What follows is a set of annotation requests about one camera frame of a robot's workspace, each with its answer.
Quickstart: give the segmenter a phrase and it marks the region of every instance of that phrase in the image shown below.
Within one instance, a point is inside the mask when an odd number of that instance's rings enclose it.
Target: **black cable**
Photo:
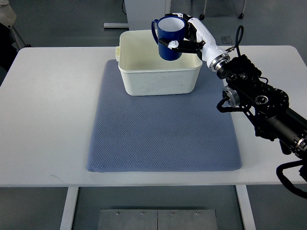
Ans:
[[[236,52],[238,53],[238,56],[241,56],[241,53],[240,53],[240,49],[239,49],[239,44],[242,40],[242,37],[243,37],[243,33],[244,33],[244,27],[242,25],[240,25],[236,31],[236,45],[235,45],[235,48],[236,48]]]
[[[123,13],[124,13],[125,15],[127,15],[126,12],[124,12],[124,1],[125,1],[125,0],[123,0],[123,2],[121,3],[121,10],[123,11]]]
[[[302,198],[305,198],[307,199],[307,192],[304,192],[302,190],[300,190],[299,188],[296,188],[292,183],[291,181],[283,174],[283,170],[284,169],[289,169],[289,168],[293,168],[293,167],[296,167],[296,166],[300,166],[300,165],[304,165],[304,162],[303,160],[300,160],[300,161],[295,161],[295,162],[289,162],[289,163],[285,163],[285,164],[282,164],[280,166],[277,167],[276,169],[276,174],[277,174],[277,177],[279,178],[279,180],[281,181],[281,183],[292,193],[302,197]]]

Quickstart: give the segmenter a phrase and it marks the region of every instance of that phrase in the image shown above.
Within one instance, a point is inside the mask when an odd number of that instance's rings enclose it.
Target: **bin handle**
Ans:
[[[120,56],[120,46],[117,46],[115,49],[116,61],[119,61],[119,56]]]

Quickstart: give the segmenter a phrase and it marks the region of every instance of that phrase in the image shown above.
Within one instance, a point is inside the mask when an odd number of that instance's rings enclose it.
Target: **white table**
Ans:
[[[241,46],[240,50],[270,85],[288,93],[290,107],[307,117],[301,101],[307,67],[297,50],[291,46]],[[63,216],[69,225],[80,186],[280,184],[276,167],[297,160],[293,154],[283,155],[277,140],[255,137],[243,113],[232,113],[243,162],[239,170],[88,172],[92,126],[109,59],[115,59],[114,47],[25,48],[18,53],[0,87],[0,186],[70,187],[65,208],[71,210],[64,210],[68,217]],[[285,174],[293,183],[304,182],[298,168]]]

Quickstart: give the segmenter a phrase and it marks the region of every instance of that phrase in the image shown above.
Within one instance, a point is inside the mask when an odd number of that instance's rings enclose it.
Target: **robotic arm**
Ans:
[[[277,138],[284,154],[294,153],[300,160],[280,165],[276,173],[287,189],[307,198],[307,192],[294,187],[283,175],[284,169],[302,166],[299,170],[300,176],[307,181],[307,120],[289,108],[288,95],[270,86],[268,79],[261,77],[261,71],[247,56],[240,54],[238,44],[223,50],[216,45],[215,39],[199,19],[183,13],[171,15],[186,21],[187,40],[175,42],[162,38],[159,42],[177,52],[197,54],[201,60],[207,62],[209,69],[217,72],[220,79],[226,79],[228,85],[223,88],[223,98],[217,109],[222,113],[243,112],[254,126],[257,137],[271,141]],[[228,52],[235,48],[238,57],[230,60]],[[230,107],[223,107],[226,102]],[[254,107],[255,114],[250,111],[251,107]]]

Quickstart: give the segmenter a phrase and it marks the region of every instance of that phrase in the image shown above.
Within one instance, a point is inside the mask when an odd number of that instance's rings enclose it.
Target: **table leg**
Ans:
[[[236,194],[239,200],[244,229],[256,230],[246,185],[236,185]]]
[[[60,230],[71,230],[79,187],[68,187]]]

